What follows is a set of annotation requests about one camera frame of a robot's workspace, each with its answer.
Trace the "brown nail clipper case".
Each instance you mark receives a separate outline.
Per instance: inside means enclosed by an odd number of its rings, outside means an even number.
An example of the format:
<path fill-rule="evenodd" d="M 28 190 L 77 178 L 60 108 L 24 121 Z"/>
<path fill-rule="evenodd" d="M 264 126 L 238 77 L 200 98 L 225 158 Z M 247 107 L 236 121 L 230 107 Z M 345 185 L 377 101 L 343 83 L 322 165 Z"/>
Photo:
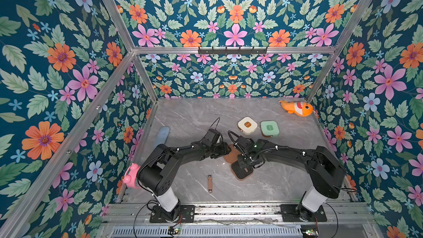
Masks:
<path fill-rule="evenodd" d="M 241 153 L 234 147 L 233 144 L 229 145 L 229 150 L 229 154 L 223 156 L 225 162 L 230 164 L 232 173 L 239 181 L 247 179 L 253 174 L 253 168 L 242 168 L 240 166 L 238 156 L 241 155 Z"/>

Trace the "cream nail clipper case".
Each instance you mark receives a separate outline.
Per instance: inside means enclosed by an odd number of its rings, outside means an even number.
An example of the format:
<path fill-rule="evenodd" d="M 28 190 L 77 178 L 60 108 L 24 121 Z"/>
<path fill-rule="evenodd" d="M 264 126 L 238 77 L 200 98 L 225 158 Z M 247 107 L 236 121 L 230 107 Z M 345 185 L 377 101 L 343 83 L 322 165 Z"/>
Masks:
<path fill-rule="evenodd" d="M 243 119 L 241 119 L 238 122 L 237 126 L 238 129 L 245 135 L 250 135 L 254 133 L 255 130 L 258 128 L 257 122 L 250 117 L 244 117 Z"/>

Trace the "green nail clipper case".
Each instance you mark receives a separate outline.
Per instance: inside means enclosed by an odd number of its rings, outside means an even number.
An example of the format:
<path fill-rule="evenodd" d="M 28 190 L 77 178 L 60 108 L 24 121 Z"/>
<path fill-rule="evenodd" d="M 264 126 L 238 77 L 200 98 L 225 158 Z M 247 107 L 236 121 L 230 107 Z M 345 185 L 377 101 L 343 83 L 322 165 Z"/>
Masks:
<path fill-rule="evenodd" d="M 275 121 L 262 121 L 260 128 L 264 137 L 275 137 L 280 134 L 278 124 Z"/>

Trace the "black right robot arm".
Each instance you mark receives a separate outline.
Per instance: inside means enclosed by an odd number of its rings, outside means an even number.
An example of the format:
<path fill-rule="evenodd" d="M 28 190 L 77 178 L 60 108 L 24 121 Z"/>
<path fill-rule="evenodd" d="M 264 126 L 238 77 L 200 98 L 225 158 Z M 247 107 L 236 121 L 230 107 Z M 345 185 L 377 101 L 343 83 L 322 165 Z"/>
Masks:
<path fill-rule="evenodd" d="M 241 170 L 254 170 L 267 162 L 274 162 L 297 167 L 308 173 L 312 186 L 303 194 L 293 212 L 283 212 L 286 216 L 300 221 L 313 221 L 328 199 L 339 197 L 346 170 L 326 147 L 298 149 L 265 139 L 253 141 L 243 136 L 231 141 L 241 153 L 236 162 Z"/>

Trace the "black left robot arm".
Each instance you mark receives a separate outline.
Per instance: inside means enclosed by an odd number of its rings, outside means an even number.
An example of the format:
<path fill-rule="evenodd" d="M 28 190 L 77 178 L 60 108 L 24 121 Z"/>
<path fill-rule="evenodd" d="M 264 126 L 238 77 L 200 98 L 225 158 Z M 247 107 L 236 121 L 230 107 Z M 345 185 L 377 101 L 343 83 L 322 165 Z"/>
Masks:
<path fill-rule="evenodd" d="M 186 146 L 159 144 L 138 169 L 135 182 L 154 196 L 163 218 L 173 222 L 181 214 L 181 202 L 171 188 L 179 168 L 190 162 L 217 159 L 230 152 L 222 134 L 213 128 L 199 141 Z"/>

